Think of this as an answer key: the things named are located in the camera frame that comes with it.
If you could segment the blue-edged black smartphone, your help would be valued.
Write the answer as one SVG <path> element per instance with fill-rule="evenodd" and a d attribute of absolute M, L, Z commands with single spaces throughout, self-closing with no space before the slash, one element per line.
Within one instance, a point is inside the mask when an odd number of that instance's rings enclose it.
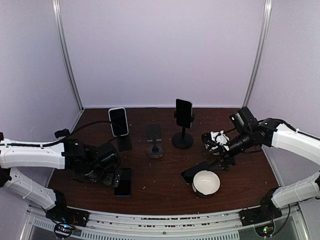
<path fill-rule="evenodd" d="M 118 186 L 114 189 L 117 198 L 129 198 L 132 195 L 132 169 L 123 168 Z"/>

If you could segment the black gooseneck phone stand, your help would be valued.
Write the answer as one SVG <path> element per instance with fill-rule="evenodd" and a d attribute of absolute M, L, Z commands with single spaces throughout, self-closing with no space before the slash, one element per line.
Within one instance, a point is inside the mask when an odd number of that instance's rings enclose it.
<path fill-rule="evenodd" d="M 66 137 L 70 134 L 70 131 L 69 129 L 67 128 L 64 128 L 64 129 L 61 129 L 61 130 L 57 130 L 55 133 L 54 133 L 54 136 L 56 139 L 58 138 L 62 138 L 62 137 Z"/>

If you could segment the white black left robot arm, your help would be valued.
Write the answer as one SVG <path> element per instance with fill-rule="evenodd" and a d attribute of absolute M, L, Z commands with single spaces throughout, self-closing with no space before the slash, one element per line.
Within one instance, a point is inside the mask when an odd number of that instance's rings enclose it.
<path fill-rule="evenodd" d="M 122 173 L 120 165 L 118 151 L 110 142 L 95 147 L 67 136 L 56 142 L 0 138 L 0 186 L 40 205 L 61 222 L 72 218 L 64 194 L 36 183 L 23 175 L 19 167 L 73 171 L 78 181 L 117 187 Z"/>

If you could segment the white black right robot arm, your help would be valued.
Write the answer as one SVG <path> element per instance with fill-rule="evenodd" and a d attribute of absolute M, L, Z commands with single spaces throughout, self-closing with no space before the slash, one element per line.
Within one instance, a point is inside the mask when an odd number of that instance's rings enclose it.
<path fill-rule="evenodd" d="M 248 107 L 242 107 L 229 116 L 237 135 L 227 136 L 228 131 L 210 131 L 201 136 L 205 155 L 217 155 L 218 159 L 210 164 L 211 169 L 227 171 L 236 164 L 237 155 L 253 147 L 262 147 L 267 156 L 280 159 L 285 154 L 297 163 L 301 159 L 314 170 L 302 173 L 298 164 L 297 177 L 291 182 L 268 191 L 261 199 L 256 210 L 259 220 L 268 220 L 277 210 L 293 203 L 304 202 L 320 197 L 320 138 L 293 127 L 284 119 L 264 118 L 258 120 Z"/>

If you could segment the dark smartphone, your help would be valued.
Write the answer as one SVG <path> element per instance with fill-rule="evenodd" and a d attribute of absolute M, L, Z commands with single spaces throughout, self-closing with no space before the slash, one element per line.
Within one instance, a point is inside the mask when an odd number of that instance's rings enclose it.
<path fill-rule="evenodd" d="M 196 174 L 200 172 L 200 174 L 196 177 L 197 181 L 208 179 L 209 174 L 213 171 L 209 169 L 209 163 L 207 161 L 202 161 L 180 173 L 183 181 L 187 185 L 191 185 L 194 181 L 194 177 Z"/>

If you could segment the black round-base clamp phone stand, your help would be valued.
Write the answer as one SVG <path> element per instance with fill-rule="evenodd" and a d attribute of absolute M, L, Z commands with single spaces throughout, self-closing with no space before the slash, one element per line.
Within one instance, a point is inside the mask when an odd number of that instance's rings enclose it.
<path fill-rule="evenodd" d="M 177 132 L 172 136 L 172 144 L 179 149 L 188 149 L 194 143 L 194 138 L 186 133 L 186 128 L 183 127 L 181 132 Z"/>

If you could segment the clear-base metal phone stand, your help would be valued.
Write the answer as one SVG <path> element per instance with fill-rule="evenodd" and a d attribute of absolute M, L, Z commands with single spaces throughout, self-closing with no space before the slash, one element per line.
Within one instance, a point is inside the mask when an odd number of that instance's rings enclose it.
<path fill-rule="evenodd" d="M 149 123 L 146 126 L 147 142 L 151 143 L 146 149 L 146 155 L 151 159 L 160 159 L 165 155 L 165 149 L 160 145 L 162 129 L 159 123 Z"/>

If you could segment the white-cased smartphone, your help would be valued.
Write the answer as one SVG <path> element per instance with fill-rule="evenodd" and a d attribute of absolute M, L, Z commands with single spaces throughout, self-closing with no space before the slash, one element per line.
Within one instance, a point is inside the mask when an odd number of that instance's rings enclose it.
<path fill-rule="evenodd" d="M 127 112 L 124 107 L 115 107 L 108 110 L 111 132 L 114 137 L 129 134 Z"/>

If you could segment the silver smartphone black screen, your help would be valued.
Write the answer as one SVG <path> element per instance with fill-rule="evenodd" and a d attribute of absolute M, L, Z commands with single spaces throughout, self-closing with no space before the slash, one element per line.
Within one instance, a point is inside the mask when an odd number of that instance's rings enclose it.
<path fill-rule="evenodd" d="M 189 100 L 179 99 L 175 100 L 176 106 L 176 124 L 179 127 L 190 129 L 192 125 L 192 107 L 193 104 Z"/>

